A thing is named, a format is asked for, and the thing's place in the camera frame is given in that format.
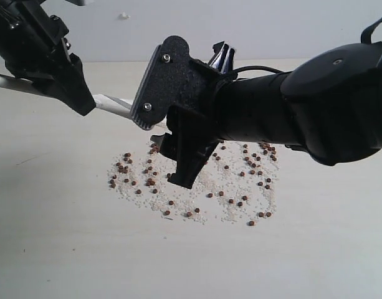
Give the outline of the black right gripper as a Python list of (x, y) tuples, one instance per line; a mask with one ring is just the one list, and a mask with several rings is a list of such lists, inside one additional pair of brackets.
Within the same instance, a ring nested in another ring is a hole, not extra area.
[(152, 135), (150, 140), (161, 155), (177, 162), (168, 182), (186, 189), (192, 189), (217, 141), (184, 142), (177, 152), (179, 133), (174, 114), (179, 108), (201, 113), (201, 99), (212, 82), (233, 70), (236, 50), (224, 41), (212, 49), (213, 57), (204, 63), (190, 56), (189, 45), (182, 37), (167, 37), (156, 47), (130, 110), (131, 119), (143, 130), (151, 130), (166, 119), (172, 134)]

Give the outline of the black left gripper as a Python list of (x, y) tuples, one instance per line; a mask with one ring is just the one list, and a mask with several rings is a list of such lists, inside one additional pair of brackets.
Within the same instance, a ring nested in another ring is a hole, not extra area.
[(33, 81), (45, 96), (58, 99), (79, 115), (95, 108), (81, 59), (67, 50), (69, 29), (48, 15), (42, 1), (0, 1), (0, 56), (16, 78)]

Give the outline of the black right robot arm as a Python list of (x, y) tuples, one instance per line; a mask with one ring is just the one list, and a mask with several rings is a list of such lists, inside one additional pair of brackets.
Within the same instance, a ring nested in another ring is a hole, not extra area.
[(382, 42), (329, 50), (290, 72), (239, 78), (234, 51), (221, 42), (209, 63), (181, 37), (153, 53), (131, 108), (163, 156), (177, 163), (169, 182), (191, 188), (221, 140), (265, 142), (333, 166), (382, 149)]

